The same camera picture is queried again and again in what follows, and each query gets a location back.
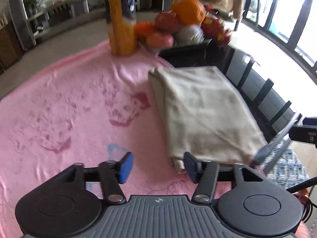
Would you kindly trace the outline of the orange juice bottle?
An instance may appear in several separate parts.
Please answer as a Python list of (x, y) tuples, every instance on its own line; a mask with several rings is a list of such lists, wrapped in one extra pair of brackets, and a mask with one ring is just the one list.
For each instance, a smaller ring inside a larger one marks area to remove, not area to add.
[(109, 16), (106, 20), (111, 52), (128, 56), (137, 50), (135, 0), (107, 0)]

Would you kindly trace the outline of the black storage box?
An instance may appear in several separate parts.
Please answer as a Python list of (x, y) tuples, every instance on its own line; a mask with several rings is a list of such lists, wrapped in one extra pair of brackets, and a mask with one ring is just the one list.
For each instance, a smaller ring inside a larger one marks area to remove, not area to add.
[[(246, 52), (231, 46), (219, 47), (208, 40), (198, 45), (175, 46), (159, 52), (174, 67), (216, 66), (239, 91), (268, 143), (286, 126), (293, 115), (291, 101), (275, 90), (274, 82), (260, 75), (260, 65)], [(288, 134), (273, 149), (284, 153), (291, 140)]]

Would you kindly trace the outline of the grey TV shelf unit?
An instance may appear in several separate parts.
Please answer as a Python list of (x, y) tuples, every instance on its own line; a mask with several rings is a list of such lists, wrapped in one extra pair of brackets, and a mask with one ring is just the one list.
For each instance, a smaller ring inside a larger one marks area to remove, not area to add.
[(27, 0), (9, 0), (8, 10), (24, 51), (106, 14), (105, 0), (50, 0), (33, 9)]

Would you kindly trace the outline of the pink table blanket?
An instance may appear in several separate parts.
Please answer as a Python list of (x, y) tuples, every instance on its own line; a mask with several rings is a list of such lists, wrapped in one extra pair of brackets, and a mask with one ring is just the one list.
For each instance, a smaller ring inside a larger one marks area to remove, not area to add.
[[(260, 165), (245, 164), (262, 182), (218, 182), (213, 202), (191, 202), (198, 185), (168, 157), (148, 80), (155, 68), (176, 67), (145, 49), (116, 57), (102, 42), (1, 100), (1, 237), (307, 235), (301, 194), (275, 184)], [(134, 161), (120, 185), (125, 201), (104, 200), (98, 182), (78, 189), (53, 180), (73, 164), (97, 167), (127, 152)]]

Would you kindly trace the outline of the bowl of knitted fruit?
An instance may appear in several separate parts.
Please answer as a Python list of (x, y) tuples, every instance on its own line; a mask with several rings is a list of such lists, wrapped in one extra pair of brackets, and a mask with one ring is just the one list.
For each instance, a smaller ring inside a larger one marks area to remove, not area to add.
[(153, 22), (138, 23), (135, 33), (138, 42), (154, 53), (208, 40), (224, 46), (231, 41), (224, 16), (228, 14), (198, 0), (174, 1), (171, 10), (158, 13)]

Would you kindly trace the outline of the cream white sweatshirt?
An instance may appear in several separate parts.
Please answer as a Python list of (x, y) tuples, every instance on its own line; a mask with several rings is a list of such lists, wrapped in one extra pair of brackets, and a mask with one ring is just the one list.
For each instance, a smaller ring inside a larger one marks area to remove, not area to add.
[(179, 174), (185, 152), (201, 161), (250, 164), (266, 140), (245, 100), (216, 66), (148, 72)]

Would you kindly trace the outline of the green potted plant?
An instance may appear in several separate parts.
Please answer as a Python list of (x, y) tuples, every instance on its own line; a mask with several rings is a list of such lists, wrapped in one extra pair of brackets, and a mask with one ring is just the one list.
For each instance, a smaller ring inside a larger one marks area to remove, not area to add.
[(38, 13), (38, 0), (26, 0), (26, 6), (30, 13)]

